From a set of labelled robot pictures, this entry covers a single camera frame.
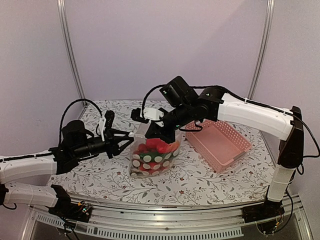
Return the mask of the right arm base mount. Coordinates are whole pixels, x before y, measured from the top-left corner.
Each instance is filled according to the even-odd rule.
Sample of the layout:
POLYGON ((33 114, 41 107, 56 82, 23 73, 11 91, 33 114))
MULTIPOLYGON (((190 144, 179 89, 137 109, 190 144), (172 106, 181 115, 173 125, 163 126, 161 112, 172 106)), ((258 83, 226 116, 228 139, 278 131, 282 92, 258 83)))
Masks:
POLYGON ((285 210, 281 203, 260 203, 241 209, 245 223, 256 223, 257 229, 264 235, 276 232, 283 219, 285 210))

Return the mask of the red chili pepper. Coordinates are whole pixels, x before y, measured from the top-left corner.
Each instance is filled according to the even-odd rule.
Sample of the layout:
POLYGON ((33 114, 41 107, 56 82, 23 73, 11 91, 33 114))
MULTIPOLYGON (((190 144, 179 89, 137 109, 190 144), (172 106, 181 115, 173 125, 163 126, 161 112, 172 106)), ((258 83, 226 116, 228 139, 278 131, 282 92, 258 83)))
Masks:
POLYGON ((156 149, 161 154, 171 153, 177 150, 180 147, 180 142, 175 141, 173 143, 166 143, 164 141, 160 142, 156 149))

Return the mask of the clear zip top bag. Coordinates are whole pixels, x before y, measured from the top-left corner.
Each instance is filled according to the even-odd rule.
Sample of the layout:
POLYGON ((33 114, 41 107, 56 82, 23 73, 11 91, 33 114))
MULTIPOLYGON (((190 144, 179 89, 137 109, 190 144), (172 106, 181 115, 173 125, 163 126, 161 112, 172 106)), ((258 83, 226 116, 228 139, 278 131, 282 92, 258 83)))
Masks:
POLYGON ((130 147, 129 175, 132 178, 153 177, 169 170, 180 152, 183 134, 175 132, 175 142, 145 138, 149 125, 142 123, 134 133, 130 147))

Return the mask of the pink plastic basket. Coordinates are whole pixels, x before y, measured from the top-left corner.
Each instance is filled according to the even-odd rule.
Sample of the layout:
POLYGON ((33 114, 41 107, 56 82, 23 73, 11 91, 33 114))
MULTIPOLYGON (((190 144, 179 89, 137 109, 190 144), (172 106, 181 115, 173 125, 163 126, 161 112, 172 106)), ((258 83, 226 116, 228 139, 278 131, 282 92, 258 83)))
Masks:
POLYGON ((225 121, 204 120, 185 126, 187 141, 217 173, 223 172, 252 149, 234 127, 225 121))

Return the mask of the red wrinkled apple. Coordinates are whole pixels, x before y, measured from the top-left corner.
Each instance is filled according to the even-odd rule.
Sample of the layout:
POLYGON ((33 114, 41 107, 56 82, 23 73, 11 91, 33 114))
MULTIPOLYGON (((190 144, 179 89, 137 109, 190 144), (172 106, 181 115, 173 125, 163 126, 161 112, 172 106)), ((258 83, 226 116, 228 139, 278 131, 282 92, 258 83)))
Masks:
POLYGON ((162 143, 163 141, 160 138, 147 138, 145 145, 149 150, 156 150, 162 143))

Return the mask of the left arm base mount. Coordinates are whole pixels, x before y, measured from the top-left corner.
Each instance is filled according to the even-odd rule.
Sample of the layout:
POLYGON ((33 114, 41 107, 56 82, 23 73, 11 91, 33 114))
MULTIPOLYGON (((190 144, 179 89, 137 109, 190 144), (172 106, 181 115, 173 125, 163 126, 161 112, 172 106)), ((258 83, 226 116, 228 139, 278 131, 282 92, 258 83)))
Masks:
POLYGON ((47 207, 48 212, 65 220, 88 223, 92 214, 92 205, 84 201, 78 203, 58 202, 54 207, 47 207))

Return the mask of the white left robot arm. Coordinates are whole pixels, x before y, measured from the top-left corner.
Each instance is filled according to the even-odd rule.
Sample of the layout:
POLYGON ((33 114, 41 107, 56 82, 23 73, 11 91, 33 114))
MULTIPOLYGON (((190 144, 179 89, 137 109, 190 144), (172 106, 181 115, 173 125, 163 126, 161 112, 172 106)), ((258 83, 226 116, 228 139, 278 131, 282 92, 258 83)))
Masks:
POLYGON ((17 180, 69 173, 81 161, 105 153, 108 158, 120 155, 133 141, 131 133, 102 123, 102 132, 95 136, 81 120, 73 120, 62 128, 63 140, 45 153, 5 157, 0 160, 0 203, 42 205, 55 208, 63 217, 74 213, 68 193, 59 185, 35 186, 17 180))

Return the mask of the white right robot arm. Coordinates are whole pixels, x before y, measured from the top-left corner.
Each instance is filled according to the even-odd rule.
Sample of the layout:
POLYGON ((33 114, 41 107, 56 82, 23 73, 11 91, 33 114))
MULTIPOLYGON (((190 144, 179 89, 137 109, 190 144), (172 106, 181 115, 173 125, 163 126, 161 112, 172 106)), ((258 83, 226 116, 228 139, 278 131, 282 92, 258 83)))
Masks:
POLYGON ((301 110, 272 107, 237 96, 223 86, 190 86, 177 76, 157 89, 173 107, 170 112, 143 108, 139 114, 151 122, 146 138, 160 138, 172 143, 175 131, 190 122, 211 120, 235 122, 269 133, 280 140, 277 165, 267 189, 264 202, 253 207, 244 207, 245 217, 269 218, 282 214, 282 199, 296 169, 303 162, 304 130, 301 110))

